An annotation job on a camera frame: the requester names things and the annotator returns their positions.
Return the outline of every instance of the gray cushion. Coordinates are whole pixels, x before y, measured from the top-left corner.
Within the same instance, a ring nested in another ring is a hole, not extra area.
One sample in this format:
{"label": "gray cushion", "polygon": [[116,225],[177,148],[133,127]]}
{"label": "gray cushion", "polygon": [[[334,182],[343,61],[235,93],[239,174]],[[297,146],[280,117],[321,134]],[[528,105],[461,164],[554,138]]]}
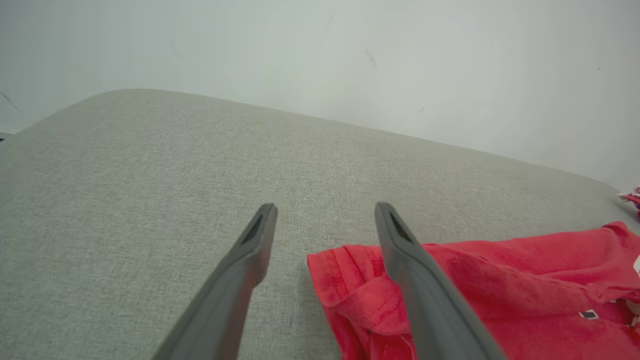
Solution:
{"label": "gray cushion", "polygon": [[121,90],[0,143],[0,358],[149,358],[263,202],[279,208],[240,359],[338,359],[305,255],[416,237],[600,227],[606,184],[483,152],[209,97]]}

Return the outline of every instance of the red shirt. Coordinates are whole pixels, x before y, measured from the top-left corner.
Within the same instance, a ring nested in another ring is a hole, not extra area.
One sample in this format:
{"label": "red shirt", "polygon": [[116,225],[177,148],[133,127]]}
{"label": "red shirt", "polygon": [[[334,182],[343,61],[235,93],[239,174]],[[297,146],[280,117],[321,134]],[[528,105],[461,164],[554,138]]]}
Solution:
{"label": "red shirt", "polygon": [[[640,238],[621,222],[508,241],[425,244],[510,359],[640,359]],[[343,360],[415,359],[380,247],[307,257]],[[580,313],[593,310],[597,318]]]}

